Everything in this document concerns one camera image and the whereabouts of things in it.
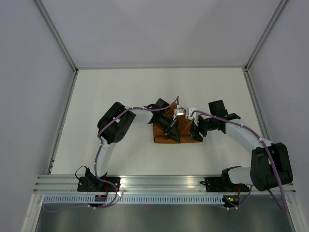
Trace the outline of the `orange-brown cloth napkin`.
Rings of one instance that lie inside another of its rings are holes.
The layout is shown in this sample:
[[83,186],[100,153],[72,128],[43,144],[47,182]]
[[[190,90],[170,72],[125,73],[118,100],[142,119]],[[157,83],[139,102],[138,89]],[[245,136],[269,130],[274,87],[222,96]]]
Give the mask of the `orange-brown cloth napkin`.
[[178,116],[177,119],[179,120],[178,124],[178,132],[180,135],[181,142],[177,143],[174,140],[168,138],[165,135],[165,132],[163,129],[161,129],[157,124],[156,124],[156,119],[159,115],[165,115],[169,118],[173,119],[173,111],[176,108],[176,103],[174,103],[169,109],[164,111],[163,113],[154,113],[154,116],[151,120],[151,124],[153,125],[153,140],[154,143],[156,144],[184,144],[184,143],[199,143],[199,141],[196,140],[191,140],[190,137],[190,126],[192,121],[189,121],[185,118],[185,115],[183,116]]

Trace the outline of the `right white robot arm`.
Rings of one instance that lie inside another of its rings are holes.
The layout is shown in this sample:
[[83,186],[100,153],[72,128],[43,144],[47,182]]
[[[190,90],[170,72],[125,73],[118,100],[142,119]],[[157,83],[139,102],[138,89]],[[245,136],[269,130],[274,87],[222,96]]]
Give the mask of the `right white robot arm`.
[[226,191],[237,185],[254,186],[259,191],[290,184],[292,167],[287,147],[274,143],[249,128],[235,113],[228,113],[222,100],[209,103],[210,113],[188,108],[186,119],[192,121],[191,137],[202,141],[209,131],[221,131],[238,142],[251,156],[249,167],[234,166],[221,173],[220,184]]

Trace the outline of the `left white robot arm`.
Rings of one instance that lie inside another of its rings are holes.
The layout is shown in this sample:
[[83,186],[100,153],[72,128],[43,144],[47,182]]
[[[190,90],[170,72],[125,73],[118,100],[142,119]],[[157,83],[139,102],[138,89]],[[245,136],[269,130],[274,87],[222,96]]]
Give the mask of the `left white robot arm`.
[[127,107],[120,102],[115,102],[97,124],[99,149],[93,165],[85,172],[90,188],[94,191],[101,191],[105,183],[108,183],[106,174],[112,152],[116,144],[124,138],[132,123],[157,124],[167,138],[180,143],[179,121],[166,117],[166,111],[178,102],[179,98],[171,104],[158,99],[155,104],[143,107]]

